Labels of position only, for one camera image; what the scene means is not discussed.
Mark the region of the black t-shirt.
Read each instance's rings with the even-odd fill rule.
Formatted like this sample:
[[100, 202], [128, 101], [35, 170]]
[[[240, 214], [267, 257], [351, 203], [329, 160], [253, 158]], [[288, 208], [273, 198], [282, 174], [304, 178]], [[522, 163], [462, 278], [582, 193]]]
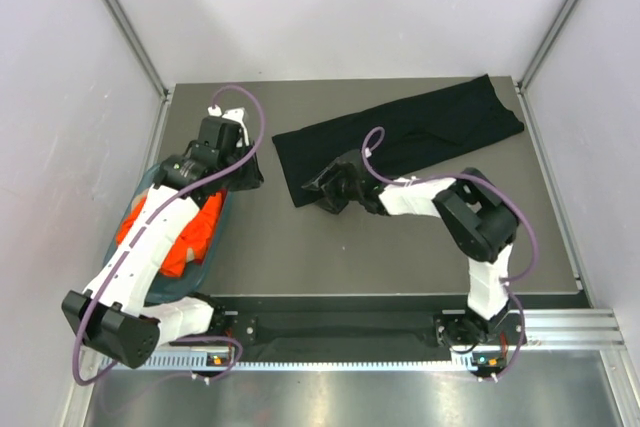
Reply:
[[335, 158], [362, 147], [366, 135], [385, 135], [371, 165], [387, 178], [431, 167], [524, 131], [499, 100], [487, 75], [393, 100], [272, 137], [295, 207], [321, 198], [303, 185]]

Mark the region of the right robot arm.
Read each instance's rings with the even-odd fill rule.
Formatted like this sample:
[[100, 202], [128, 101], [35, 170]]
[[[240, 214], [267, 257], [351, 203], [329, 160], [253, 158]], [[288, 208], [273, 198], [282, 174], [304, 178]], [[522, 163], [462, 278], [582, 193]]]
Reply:
[[332, 214], [357, 202], [374, 215], [429, 216], [443, 222], [468, 260], [469, 293], [464, 313], [438, 328], [439, 342], [462, 354], [498, 336], [509, 310], [505, 279], [520, 221], [488, 185], [488, 179], [473, 168], [428, 181], [383, 179], [351, 150], [302, 189], [318, 194], [316, 204]]

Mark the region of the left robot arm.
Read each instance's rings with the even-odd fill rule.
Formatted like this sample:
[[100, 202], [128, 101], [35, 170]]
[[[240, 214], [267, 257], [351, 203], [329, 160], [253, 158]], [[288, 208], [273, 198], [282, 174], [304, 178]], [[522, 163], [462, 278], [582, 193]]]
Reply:
[[261, 185], [245, 115], [242, 108], [211, 108], [186, 151], [160, 164], [140, 214], [113, 255], [83, 291], [69, 291], [62, 301], [77, 346], [135, 369], [157, 347], [183, 337], [196, 335], [209, 344], [224, 337], [227, 321], [209, 301], [187, 293], [149, 306], [146, 298], [179, 235], [212, 195]]

